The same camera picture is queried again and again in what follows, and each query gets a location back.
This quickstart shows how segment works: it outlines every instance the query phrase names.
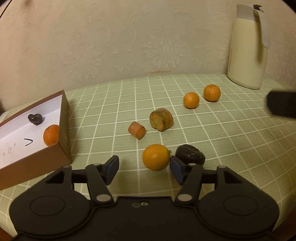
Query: orange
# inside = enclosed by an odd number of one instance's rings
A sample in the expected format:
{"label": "orange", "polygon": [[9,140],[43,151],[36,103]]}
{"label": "orange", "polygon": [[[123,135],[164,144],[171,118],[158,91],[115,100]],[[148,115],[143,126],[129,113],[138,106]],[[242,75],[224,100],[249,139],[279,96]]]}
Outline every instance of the orange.
{"label": "orange", "polygon": [[194,92],[189,92],[183,97],[183,103],[187,108],[194,109],[198,106],[200,98]]}
{"label": "orange", "polygon": [[43,133],[43,141],[47,146],[54,145],[59,140],[59,126],[51,125]]}
{"label": "orange", "polygon": [[170,161],[170,153],[165,146],[153,144],[148,146],[142,154],[144,165],[153,170],[158,171],[164,169]]}
{"label": "orange", "polygon": [[208,101],[217,101],[221,96],[221,90],[217,85],[207,85],[204,89],[204,97]]}

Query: wall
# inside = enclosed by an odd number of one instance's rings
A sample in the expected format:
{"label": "wall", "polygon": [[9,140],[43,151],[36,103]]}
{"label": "wall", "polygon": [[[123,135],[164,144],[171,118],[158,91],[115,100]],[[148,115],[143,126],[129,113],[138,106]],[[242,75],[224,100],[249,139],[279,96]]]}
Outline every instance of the wall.
{"label": "wall", "polygon": [[281,0],[13,0],[0,19],[0,100],[7,110],[98,82],[226,73],[237,3],[264,6],[266,76],[295,84],[296,16]]}

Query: dark purple fruit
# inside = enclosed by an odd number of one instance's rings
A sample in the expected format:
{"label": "dark purple fruit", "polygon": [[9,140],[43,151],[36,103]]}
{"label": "dark purple fruit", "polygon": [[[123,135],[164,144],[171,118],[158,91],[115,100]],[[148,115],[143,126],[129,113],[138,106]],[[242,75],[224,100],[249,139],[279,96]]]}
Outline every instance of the dark purple fruit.
{"label": "dark purple fruit", "polygon": [[188,144],[179,146],[175,155],[186,165],[195,163],[202,166],[205,163],[205,155],[194,146]]}

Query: metal screw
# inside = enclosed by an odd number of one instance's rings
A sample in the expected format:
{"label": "metal screw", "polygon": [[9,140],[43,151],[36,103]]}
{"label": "metal screw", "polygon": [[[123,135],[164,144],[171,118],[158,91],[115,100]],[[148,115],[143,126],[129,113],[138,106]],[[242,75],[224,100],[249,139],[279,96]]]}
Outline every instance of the metal screw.
{"label": "metal screw", "polygon": [[111,200],[111,197],[107,194],[100,194],[96,197],[96,200],[99,202],[108,202]]}
{"label": "metal screw", "polygon": [[192,200],[192,196],[189,194],[180,194],[177,198],[181,202],[188,202]]}
{"label": "metal screw", "polygon": [[148,202],[141,202],[140,204],[141,204],[142,206],[148,206],[148,205],[149,205]]}

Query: thermos handle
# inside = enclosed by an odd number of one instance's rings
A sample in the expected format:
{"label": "thermos handle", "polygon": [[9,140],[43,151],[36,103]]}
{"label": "thermos handle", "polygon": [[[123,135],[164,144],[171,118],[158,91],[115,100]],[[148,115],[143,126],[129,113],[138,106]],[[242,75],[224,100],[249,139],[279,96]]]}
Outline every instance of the thermos handle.
{"label": "thermos handle", "polygon": [[264,16],[264,13],[254,9],[254,14],[259,17],[260,21],[260,27],[261,27],[261,40],[262,40],[262,45],[265,48],[270,48],[270,36],[268,32],[268,25],[267,25],[267,19]]}

